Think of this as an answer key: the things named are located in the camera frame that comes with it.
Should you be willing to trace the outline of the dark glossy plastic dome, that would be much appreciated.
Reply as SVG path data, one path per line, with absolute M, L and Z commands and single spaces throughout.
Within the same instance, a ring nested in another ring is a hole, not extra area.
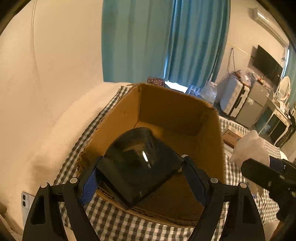
M 183 158 L 148 128 L 119 136 L 98 161 L 96 178 L 126 209 L 150 196 L 181 168 Z

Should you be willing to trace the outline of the white smartphone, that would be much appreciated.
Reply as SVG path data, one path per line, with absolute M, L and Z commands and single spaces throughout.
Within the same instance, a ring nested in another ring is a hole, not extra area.
M 23 219 L 23 226 L 25 226 L 27 217 L 30 212 L 30 208 L 33 204 L 34 201 L 34 196 L 27 193 L 27 192 L 22 192 L 21 194 L 21 207 L 22 207 L 22 219 Z

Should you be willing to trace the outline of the small tan cardboard box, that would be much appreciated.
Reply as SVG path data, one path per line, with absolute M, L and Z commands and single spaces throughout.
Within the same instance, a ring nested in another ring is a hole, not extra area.
M 222 132 L 223 142 L 231 148 L 234 148 L 237 142 L 243 137 L 244 135 L 241 132 L 233 128 L 227 128 Z

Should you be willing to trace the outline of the grey white checkered cloth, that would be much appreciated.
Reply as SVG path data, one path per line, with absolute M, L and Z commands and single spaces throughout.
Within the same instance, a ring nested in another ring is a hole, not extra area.
M 102 109 L 102 111 L 89 124 L 72 148 L 67 159 L 62 159 L 64 161 L 63 165 L 61 166 L 53 184 L 63 184 L 69 178 L 77 174 L 76 162 L 79 159 L 80 153 L 83 151 L 89 139 L 93 135 L 96 127 L 107 115 L 107 113 L 119 102 L 119 100 L 129 92 L 131 87 L 131 85 L 121 86 L 116 95 L 110 99 L 110 102 L 106 105 L 106 107 L 104 107 L 104 109 Z M 219 121 L 222 131 L 226 129 L 228 124 L 230 124 L 230 126 L 234 127 L 243 134 L 247 134 L 249 132 L 246 128 L 243 128 L 239 124 L 235 124 L 233 121 L 226 120 L 225 118 L 219 117 Z M 227 152 L 228 150 L 226 148 L 228 147 L 226 147 L 226 145 L 224 146 L 224 170 L 226 171 L 226 184 L 234 185 L 242 181 L 246 182 L 245 178 L 243 178 L 239 172 L 239 169 L 234 163 L 230 162 L 232 154 Z M 264 147 L 272 157 L 286 158 L 279 148 L 274 147 L 269 142 L 265 141 Z M 279 207 L 272 199 L 269 198 L 268 191 L 263 190 L 262 196 L 257 194 L 254 200 L 259 210 L 259 214 L 264 225 L 263 227 L 273 225 L 274 222 L 277 226 L 278 220 L 276 218 L 276 213 L 278 212 Z M 224 223 L 226 221 L 228 206 L 228 203 L 223 204 L 221 216 L 212 240 L 218 240 L 221 236 L 222 229 L 224 228 Z M 70 230 L 71 225 L 64 204 L 60 204 L 60 211 L 64 226 Z M 103 198 L 99 197 L 97 194 L 95 194 L 90 204 L 86 206 L 86 214 L 88 215 L 94 230 L 97 232 L 101 240 L 187 240 L 193 231 L 193 228 L 191 227 L 173 227 L 162 225 L 136 217 L 132 214 L 127 214 L 115 207 L 115 205 L 111 204 L 109 201 L 103 200 Z

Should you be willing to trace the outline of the white dressing table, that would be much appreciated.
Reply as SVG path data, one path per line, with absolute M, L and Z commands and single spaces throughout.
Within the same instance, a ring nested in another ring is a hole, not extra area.
M 280 109 L 274 100 L 268 97 L 253 127 L 259 135 L 268 136 L 271 143 L 276 146 L 288 132 L 291 124 L 292 121 L 288 115 Z

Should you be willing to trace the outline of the grey mini fridge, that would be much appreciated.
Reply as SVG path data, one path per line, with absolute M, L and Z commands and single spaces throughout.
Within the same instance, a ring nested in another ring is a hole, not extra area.
M 268 94 L 268 89 L 255 81 L 246 101 L 236 116 L 236 122 L 246 128 L 252 128 L 266 103 Z

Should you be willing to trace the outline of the white oval vanity mirror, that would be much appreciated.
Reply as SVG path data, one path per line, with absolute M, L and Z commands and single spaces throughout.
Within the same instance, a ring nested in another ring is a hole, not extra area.
M 285 102 L 290 96 L 291 82 L 288 76 L 285 76 L 281 81 L 277 89 L 276 96 L 279 97 L 280 101 Z

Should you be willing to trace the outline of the white ribbed suitcase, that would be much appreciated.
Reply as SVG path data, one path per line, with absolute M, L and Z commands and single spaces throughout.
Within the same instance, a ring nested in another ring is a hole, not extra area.
M 230 77 L 220 99 L 222 111 L 230 117 L 236 118 L 245 103 L 250 88 L 235 77 Z

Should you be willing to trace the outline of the brown cardboard box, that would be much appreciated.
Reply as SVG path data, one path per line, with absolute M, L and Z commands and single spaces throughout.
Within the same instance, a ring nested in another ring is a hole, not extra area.
M 225 158 L 215 108 L 203 100 L 149 84 L 119 92 L 114 107 L 99 121 L 79 155 L 79 168 L 89 167 L 117 137 L 139 127 L 150 129 L 179 155 L 190 156 L 208 176 L 224 181 Z M 174 226 L 195 226 L 202 211 L 182 173 L 131 210 L 137 217 Z

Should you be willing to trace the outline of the teal curtain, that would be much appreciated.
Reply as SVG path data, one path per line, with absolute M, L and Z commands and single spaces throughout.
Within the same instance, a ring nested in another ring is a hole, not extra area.
M 293 46 L 290 44 L 289 47 L 289 58 L 287 60 L 287 69 L 285 72 L 285 76 L 288 76 L 290 78 L 291 83 L 291 93 L 290 97 L 295 95 L 295 50 L 293 49 Z
M 230 1 L 104 1 L 103 78 L 203 87 L 218 75 L 229 21 Z

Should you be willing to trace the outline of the clear water jug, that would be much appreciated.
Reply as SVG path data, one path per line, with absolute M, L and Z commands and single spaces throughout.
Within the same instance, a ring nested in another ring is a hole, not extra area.
M 201 89 L 200 96 L 203 100 L 213 105 L 217 97 L 217 89 L 217 84 L 210 81 Z

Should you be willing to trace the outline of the blue plastic bag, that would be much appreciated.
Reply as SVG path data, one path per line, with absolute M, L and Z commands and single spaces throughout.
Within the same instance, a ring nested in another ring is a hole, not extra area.
M 198 97 L 200 95 L 200 88 L 195 85 L 190 85 L 186 90 L 186 94 Z

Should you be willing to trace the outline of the dark floral patterned bag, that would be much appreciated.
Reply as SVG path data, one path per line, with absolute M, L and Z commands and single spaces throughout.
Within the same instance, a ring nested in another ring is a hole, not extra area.
M 165 86 L 165 81 L 162 78 L 148 77 L 147 83 L 152 84 L 152 85 L 156 85 L 156 86 L 160 86 L 160 87 Z

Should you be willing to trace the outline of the white air conditioner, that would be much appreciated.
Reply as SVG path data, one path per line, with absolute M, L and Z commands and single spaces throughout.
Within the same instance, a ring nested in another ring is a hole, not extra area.
M 289 46 L 289 40 L 278 25 L 265 17 L 257 8 L 252 10 L 253 20 L 269 32 L 284 48 Z

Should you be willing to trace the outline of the black wall television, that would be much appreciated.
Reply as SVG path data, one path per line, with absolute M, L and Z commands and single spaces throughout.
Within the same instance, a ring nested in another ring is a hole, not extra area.
M 260 45 L 257 47 L 253 60 L 253 66 L 273 83 L 276 83 L 280 80 L 283 68 Z

